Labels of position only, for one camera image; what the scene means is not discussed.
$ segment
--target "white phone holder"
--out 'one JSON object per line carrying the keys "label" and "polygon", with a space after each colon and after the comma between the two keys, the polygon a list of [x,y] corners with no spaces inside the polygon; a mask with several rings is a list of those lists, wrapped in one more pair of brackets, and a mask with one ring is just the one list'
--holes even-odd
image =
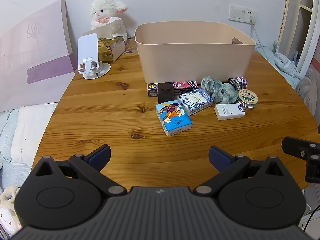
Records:
{"label": "white phone holder", "polygon": [[98,60],[97,33],[81,36],[78,39],[78,71],[85,79],[95,79],[110,70],[108,63]]}

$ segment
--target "black cable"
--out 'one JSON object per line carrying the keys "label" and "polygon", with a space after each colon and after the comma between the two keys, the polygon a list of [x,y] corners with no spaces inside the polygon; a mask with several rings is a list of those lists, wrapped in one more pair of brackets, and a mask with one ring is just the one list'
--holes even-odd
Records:
{"label": "black cable", "polygon": [[311,218],[312,218],[313,214],[318,210],[318,208],[320,208],[320,205],[319,205],[319,206],[317,206],[317,207],[315,208],[315,210],[312,212],[311,216],[310,216],[310,217],[309,217],[309,219],[308,219],[308,222],[306,223],[306,226],[304,227],[303,232],[304,232],[304,231],[306,231],[306,228],[307,228],[307,226],[308,226],[308,224],[309,224],[309,222],[310,222],[310,220],[311,220]]}

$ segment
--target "wall outlet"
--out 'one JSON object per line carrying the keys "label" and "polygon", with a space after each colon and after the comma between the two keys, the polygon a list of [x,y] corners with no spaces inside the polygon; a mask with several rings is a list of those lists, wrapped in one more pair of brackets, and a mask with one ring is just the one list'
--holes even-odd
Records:
{"label": "wall outlet", "polygon": [[257,19],[257,11],[254,9],[245,8],[243,22],[250,23],[250,16],[254,16]]}
{"label": "wall outlet", "polygon": [[229,7],[229,20],[241,23],[250,24],[250,16],[257,19],[257,11],[254,9],[246,8],[239,5],[230,4]]}

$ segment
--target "table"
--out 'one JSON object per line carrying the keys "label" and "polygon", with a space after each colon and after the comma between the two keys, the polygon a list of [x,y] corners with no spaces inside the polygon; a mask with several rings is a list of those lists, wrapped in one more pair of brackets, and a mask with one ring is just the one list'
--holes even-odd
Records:
{"label": "table", "polygon": [[214,106],[190,116],[192,128],[167,137],[155,112],[134,46],[108,74],[86,80],[76,74],[45,130],[34,165],[44,155],[67,160],[102,144],[111,160],[101,171],[129,190],[132,186],[195,186],[217,174],[208,160],[211,145],[252,160],[277,155],[300,188],[305,162],[285,155],[281,141],[293,136],[320,142],[311,113],[285,79],[257,52],[245,75],[259,102],[245,117],[218,121]]}

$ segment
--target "gray ribbed panel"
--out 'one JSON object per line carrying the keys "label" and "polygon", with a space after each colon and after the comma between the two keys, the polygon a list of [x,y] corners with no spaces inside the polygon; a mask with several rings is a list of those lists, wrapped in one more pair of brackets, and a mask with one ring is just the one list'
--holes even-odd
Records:
{"label": "gray ribbed panel", "polygon": [[187,187],[134,187],[110,198],[86,223],[59,231],[24,228],[14,240],[310,240],[299,228],[263,231],[224,216],[211,198]]}

